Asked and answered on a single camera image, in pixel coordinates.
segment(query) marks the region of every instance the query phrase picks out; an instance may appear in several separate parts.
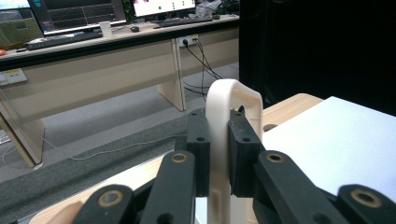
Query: wall socket panel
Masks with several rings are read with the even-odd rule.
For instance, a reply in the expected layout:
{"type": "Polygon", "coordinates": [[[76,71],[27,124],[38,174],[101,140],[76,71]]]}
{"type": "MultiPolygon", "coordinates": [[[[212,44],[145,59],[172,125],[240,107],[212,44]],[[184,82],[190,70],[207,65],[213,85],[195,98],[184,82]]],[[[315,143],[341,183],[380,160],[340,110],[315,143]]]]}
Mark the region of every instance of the wall socket panel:
{"type": "Polygon", "coordinates": [[[185,48],[186,47],[183,44],[183,40],[187,40],[187,42],[189,43],[189,46],[196,44],[196,42],[193,39],[198,39],[198,35],[185,35],[185,36],[179,37],[178,41],[179,41],[180,47],[181,48],[185,48]]]}
{"type": "Polygon", "coordinates": [[[26,81],[27,78],[20,68],[0,72],[0,85],[26,81]]]}

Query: power outlet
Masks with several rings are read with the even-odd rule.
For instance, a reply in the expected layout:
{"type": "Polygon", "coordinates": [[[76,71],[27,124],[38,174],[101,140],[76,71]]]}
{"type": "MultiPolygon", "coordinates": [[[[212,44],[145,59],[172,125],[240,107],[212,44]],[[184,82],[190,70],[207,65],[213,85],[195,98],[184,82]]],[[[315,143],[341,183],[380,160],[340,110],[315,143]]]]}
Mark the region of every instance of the power outlet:
{"type": "Polygon", "coordinates": [[[3,71],[3,75],[8,81],[8,84],[23,82],[27,78],[20,68],[3,71]]]}
{"type": "Polygon", "coordinates": [[[186,47],[183,43],[184,40],[187,40],[189,46],[194,45],[195,41],[193,39],[198,39],[198,35],[185,35],[178,38],[179,45],[181,48],[186,47]]]}

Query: wooden table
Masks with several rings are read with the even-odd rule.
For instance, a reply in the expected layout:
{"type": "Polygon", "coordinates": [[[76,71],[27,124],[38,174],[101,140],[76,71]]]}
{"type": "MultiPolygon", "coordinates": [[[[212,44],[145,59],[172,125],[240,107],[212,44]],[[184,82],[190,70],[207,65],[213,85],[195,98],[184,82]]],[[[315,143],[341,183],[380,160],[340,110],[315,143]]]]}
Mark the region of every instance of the wooden table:
{"type": "MultiPolygon", "coordinates": [[[[275,127],[288,119],[292,119],[298,114],[304,112],[305,110],[311,108],[314,105],[320,103],[322,99],[318,97],[311,96],[308,94],[300,93],[296,94],[289,99],[286,99],[276,105],[270,106],[263,110],[263,126],[264,127],[275,127]]],[[[99,183],[89,189],[82,191],[81,193],[67,198],[55,205],[42,210],[31,220],[31,224],[43,224],[48,223],[55,215],[57,215],[61,210],[63,210],[67,205],[77,202],[85,203],[88,198],[97,191],[111,184],[119,184],[130,187],[131,189],[138,189],[151,179],[153,179],[159,168],[163,156],[154,158],[151,161],[147,161],[140,165],[137,165],[127,171],[124,171],[118,175],[115,175],[108,180],[99,183]]]]}

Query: white desk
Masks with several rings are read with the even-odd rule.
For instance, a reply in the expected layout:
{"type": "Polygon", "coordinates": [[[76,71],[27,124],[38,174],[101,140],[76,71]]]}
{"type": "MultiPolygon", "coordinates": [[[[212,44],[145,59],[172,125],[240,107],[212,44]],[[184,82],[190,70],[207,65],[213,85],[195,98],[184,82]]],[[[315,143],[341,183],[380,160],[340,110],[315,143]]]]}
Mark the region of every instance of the white desk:
{"type": "Polygon", "coordinates": [[[0,69],[20,64],[27,77],[26,82],[2,87],[7,99],[0,94],[0,125],[27,164],[34,167],[41,162],[44,117],[155,85],[182,111],[186,103],[181,79],[202,66],[179,48],[178,37],[199,32],[212,67],[236,63],[238,27],[210,27],[227,27],[228,22],[237,20],[223,17],[210,23],[161,29],[144,23],[139,25],[139,33],[120,30],[111,38],[0,57],[0,69]]]}

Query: desk leg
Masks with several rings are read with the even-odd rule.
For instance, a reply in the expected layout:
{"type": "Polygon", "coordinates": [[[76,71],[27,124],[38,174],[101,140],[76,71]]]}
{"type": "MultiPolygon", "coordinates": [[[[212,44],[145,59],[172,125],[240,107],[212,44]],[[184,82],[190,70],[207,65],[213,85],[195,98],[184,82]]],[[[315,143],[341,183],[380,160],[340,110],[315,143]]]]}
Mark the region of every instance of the desk leg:
{"type": "Polygon", "coordinates": [[[174,78],[172,81],[157,85],[158,92],[163,95],[180,111],[186,110],[186,97],[184,95],[183,74],[181,73],[180,50],[178,38],[172,39],[172,52],[174,58],[174,78]]]}
{"type": "Polygon", "coordinates": [[[43,152],[43,139],[39,137],[44,136],[45,131],[42,121],[39,119],[24,125],[18,119],[8,122],[11,116],[3,104],[0,104],[0,111],[0,127],[6,132],[28,166],[31,168],[37,166],[41,162],[43,152]]]}

